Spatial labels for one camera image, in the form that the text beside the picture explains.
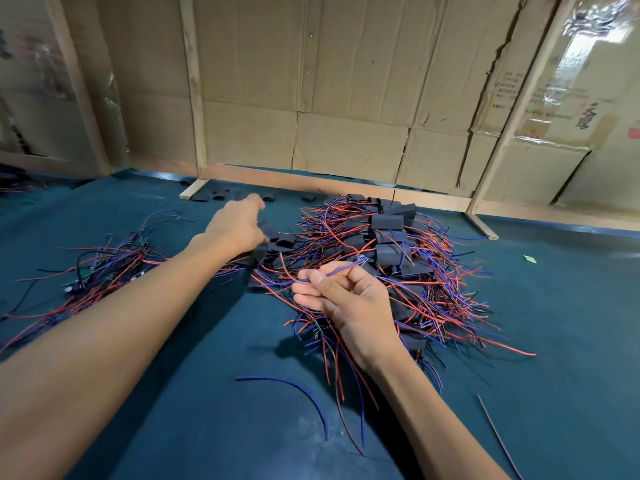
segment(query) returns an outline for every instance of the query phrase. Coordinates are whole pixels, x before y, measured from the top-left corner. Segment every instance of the loose blue wire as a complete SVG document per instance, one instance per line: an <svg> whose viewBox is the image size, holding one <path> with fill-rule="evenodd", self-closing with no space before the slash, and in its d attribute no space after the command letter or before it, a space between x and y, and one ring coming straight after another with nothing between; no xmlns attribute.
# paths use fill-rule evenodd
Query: loose blue wire
<svg viewBox="0 0 640 480"><path fill-rule="evenodd" d="M320 414L320 418L322 418L322 423L324 425L324 441L327 441L329 439L329 426L327 424L326 417L324 416L324 412L320 408L320 404L318 404L318 402L316 401L316 398L311 393L311 391L309 391L309 389L306 389L305 387L302 387L302 386L300 386L298 384L295 384L294 382L288 381L286 379L278 379L276 377L241 376L241 377L236 377L234 380L236 382L240 382L240 381L275 381L275 382L282 382L283 384L289 384L290 386L293 386L293 387L299 389L300 391L304 392L307 395L307 397L309 399L311 399L311 401L315 405L316 409L318 410L318 413Z"/></svg>

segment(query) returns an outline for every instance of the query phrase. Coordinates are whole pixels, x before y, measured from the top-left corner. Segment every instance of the clear packing tape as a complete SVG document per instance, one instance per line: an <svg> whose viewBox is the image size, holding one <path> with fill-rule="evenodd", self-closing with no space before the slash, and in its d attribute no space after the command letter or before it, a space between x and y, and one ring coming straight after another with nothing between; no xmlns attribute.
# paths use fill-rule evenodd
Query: clear packing tape
<svg viewBox="0 0 640 480"><path fill-rule="evenodd" d="M499 136L531 64L536 20L554 0L529 0L507 51L498 61L473 131ZM516 138L576 150L597 148L617 123L615 104L636 77L640 0L580 0L527 106Z"/></svg>

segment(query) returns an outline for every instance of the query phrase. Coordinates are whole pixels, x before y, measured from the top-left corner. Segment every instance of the person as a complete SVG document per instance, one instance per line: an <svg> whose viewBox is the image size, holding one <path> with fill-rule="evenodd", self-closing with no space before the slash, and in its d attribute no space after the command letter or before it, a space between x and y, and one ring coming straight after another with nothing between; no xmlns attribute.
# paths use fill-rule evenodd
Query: person
<svg viewBox="0 0 640 480"><path fill-rule="evenodd" d="M175 257L0 364L4 480L64 477L126 400L213 274L265 241L256 194L229 201ZM386 287L360 267L301 270L299 305L329 316L396 412L425 478L507 479L397 336Z"/></svg>

